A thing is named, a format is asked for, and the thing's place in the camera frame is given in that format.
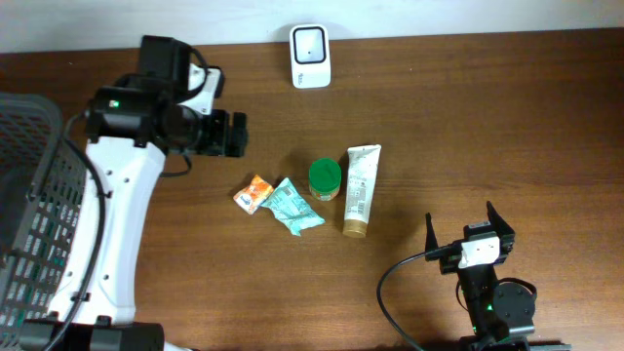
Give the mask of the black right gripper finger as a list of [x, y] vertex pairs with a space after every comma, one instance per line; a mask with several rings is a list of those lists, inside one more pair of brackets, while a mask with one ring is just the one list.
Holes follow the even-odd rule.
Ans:
[[435, 230], [433, 227], [432, 216], [430, 213], [425, 215], [426, 224], [426, 240], [425, 240], [425, 259], [427, 261], [436, 260], [435, 251], [439, 248]]
[[514, 229], [502, 218], [491, 201], [487, 201], [487, 217], [498, 235], [514, 235]]

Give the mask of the orange snack packet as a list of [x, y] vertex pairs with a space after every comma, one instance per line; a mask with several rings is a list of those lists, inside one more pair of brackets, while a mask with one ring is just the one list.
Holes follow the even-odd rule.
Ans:
[[247, 214], [253, 215], [273, 192], [269, 182], [255, 175], [247, 187], [234, 195], [233, 200]]

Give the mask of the teal snack packet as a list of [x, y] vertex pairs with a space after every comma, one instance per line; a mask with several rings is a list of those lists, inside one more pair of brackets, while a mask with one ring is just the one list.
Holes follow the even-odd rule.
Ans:
[[296, 237], [300, 237], [303, 230], [326, 222], [303, 199], [288, 177], [279, 183], [261, 206], [270, 210]]

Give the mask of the white tube with gold cap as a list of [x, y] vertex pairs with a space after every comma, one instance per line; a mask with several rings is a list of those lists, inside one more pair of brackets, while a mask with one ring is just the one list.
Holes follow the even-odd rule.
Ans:
[[380, 144], [347, 149], [349, 165], [342, 233], [351, 238], [367, 235], [376, 183]]

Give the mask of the green lidded jar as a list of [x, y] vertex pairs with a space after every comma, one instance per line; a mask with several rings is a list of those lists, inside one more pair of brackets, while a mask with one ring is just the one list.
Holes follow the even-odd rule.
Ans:
[[308, 172], [309, 190], [319, 201], [330, 201], [339, 193], [342, 170], [330, 158], [321, 158], [312, 163]]

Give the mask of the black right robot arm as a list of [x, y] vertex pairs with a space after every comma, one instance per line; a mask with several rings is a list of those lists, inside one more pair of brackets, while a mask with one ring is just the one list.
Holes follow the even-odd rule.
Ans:
[[560, 341], [530, 342], [535, 333], [535, 285], [513, 277], [499, 278], [495, 267], [514, 248], [516, 233], [487, 202], [487, 220], [463, 227], [463, 238], [438, 244], [432, 216], [425, 215], [425, 259], [437, 261], [443, 275], [458, 278], [455, 295], [464, 301], [472, 336], [459, 339], [461, 350], [570, 350]]

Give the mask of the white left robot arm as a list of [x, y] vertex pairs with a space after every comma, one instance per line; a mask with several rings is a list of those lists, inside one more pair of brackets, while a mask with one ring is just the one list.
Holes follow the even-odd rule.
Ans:
[[169, 152], [241, 157], [247, 116], [214, 109], [219, 89], [103, 87], [90, 102], [86, 168], [71, 253], [45, 319], [24, 322], [24, 350], [172, 350], [163, 327], [135, 319], [137, 256]]

